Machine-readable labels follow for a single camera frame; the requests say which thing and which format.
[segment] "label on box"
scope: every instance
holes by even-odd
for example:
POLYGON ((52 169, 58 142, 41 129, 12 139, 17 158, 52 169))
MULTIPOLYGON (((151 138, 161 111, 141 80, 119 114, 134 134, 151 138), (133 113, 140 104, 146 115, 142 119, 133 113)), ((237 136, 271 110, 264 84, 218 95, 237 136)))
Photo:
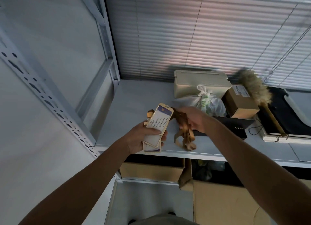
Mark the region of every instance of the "label on box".
POLYGON ((232 88, 236 95, 242 95, 243 97, 250 97, 247 90, 242 85, 232 85, 232 88))

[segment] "wooden duster handle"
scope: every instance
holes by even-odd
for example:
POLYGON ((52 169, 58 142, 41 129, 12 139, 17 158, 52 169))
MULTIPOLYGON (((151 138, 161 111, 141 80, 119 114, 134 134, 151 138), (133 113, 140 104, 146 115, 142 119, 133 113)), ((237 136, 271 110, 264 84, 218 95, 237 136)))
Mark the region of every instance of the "wooden duster handle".
POLYGON ((274 117, 273 113, 270 111, 268 104, 266 104, 266 103, 262 104, 262 107, 264 107, 264 109, 268 113, 270 119, 274 123, 274 126, 276 126, 277 130, 280 132, 281 136, 287 136, 287 134, 284 132, 283 128, 281 127, 281 125, 279 124, 277 119, 274 117))

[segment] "tied plastic bag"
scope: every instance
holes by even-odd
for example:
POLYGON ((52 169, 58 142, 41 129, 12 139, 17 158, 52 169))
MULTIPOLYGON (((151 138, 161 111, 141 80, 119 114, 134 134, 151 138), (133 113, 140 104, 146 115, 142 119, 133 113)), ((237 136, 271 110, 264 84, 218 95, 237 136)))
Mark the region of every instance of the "tied plastic bag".
POLYGON ((196 88, 200 91, 198 95, 178 98, 175 99, 175 102, 178 102, 181 106, 194 106, 210 116, 226 116, 226 107, 221 99, 212 94, 212 91, 207 91, 204 85, 197 85, 196 88))

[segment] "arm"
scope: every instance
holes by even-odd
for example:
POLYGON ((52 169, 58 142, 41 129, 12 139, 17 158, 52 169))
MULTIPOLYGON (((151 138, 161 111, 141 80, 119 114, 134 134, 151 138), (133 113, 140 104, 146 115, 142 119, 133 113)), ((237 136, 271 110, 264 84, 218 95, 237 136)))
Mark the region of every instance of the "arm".
POLYGON ((138 124, 42 200, 19 224, 82 224, 125 159, 142 150, 144 136, 159 133, 144 128, 143 122, 138 124))
POLYGON ((210 137, 257 203, 279 225, 309 224, 311 190, 296 177, 233 134, 222 123, 193 107, 187 114, 193 129, 210 137))

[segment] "brown cardboard box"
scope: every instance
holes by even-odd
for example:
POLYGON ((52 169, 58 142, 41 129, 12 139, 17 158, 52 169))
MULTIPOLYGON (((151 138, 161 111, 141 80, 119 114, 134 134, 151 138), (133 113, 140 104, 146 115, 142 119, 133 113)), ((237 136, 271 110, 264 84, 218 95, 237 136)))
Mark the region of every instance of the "brown cardboard box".
POLYGON ((122 178, 178 182, 185 167, 184 158, 131 155, 120 167, 122 178))
POLYGON ((222 101, 232 118, 252 118, 259 111, 258 105, 243 85, 233 84, 222 101))
MULTIPOLYGON (((193 218, 200 225, 271 225, 269 215, 246 188, 193 180, 191 159, 179 178, 181 190, 193 191, 193 218)), ((311 181, 301 180, 309 188, 311 181)))

